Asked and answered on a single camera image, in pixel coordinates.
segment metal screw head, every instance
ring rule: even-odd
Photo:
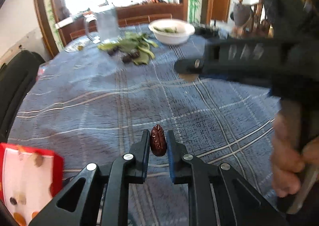
[[[125,160],[131,160],[133,157],[134,157],[133,154],[130,154],[130,153],[125,154],[125,155],[123,156],[123,158],[124,158]]]
[[[192,160],[192,159],[193,159],[193,156],[192,156],[191,154],[185,154],[185,155],[183,156],[183,159],[185,159],[185,160]]]
[[[196,59],[196,60],[195,60],[194,67],[195,67],[195,68],[199,68],[199,64],[200,64],[200,60],[199,60],[199,59]]]
[[[89,171],[95,170],[96,167],[97,167],[97,165],[95,163],[87,164],[87,170],[89,170]]]
[[[230,169],[230,165],[228,163],[222,163],[221,164],[221,169],[223,170],[229,170]]]

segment black chair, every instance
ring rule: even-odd
[[[39,65],[45,61],[35,53],[23,50],[0,69],[0,142],[7,142],[16,113],[35,84]]]

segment table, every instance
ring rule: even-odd
[[[56,151],[69,177],[90,162],[113,161],[158,123],[205,162],[230,163],[273,202],[269,156],[278,98],[253,86],[179,79],[174,62],[201,56],[204,46],[195,35],[180,46],[159,43],[156,59],[142,66],[123,64],[93,44],[61,52],[24,99],[9,143]],[[188,225],[187,186],[173,185],[168,171],[167,155],[150,154],[146,183],[130,186],[136,225]]]

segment green vegetables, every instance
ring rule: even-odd
[[[154,48],[158,47],[154,41],[148,39],[146,33],[125,32],[125,37],[116,42],[100,44],[98,49],[114,53],[118,48],[127,53],[122,59],[124,63],[132,61],[134,64],[140,65],[148,64],[150,57],[151,59],[155,58],[150,45]]]
[[[177,28],[175,27],[175,29],[172,29],[172,28],[157,28],[157,27],[154,27],[155,30],[157,31],[160,31],[160,32],[166,32],[166,33],[178,33],[177,32]]]

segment finger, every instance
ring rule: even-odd
[[[277,113],[275,121],[273,123],[273,128],[275,131],[275,136],[281,140],[286,140],[288,137],[287,125],[285,123],[285,118],[280,113]]]
[[[281,170],[276,165],[272,166],[273,180],[277,189],[289,194],[299,191],[301,183],[299,178],[292,172]]]
[[[319,166],[319,137],[304,147],[302,157],[305,162]]]
[[[288,142],[278,139],[276,136],[272,138],[274,147],[271,155],[272,164],[282,170],[298,173],[305,167],[305,163],[301,155],[295,151]]]
[[[278,186],[276,185],[275,181],[272,180],[272,188],[275,190],[276,192],[276,195],[278,197],[286,197],[288,195],[288,192],[284,191],[284,190],[281,190],[280,188],[278,188]]]

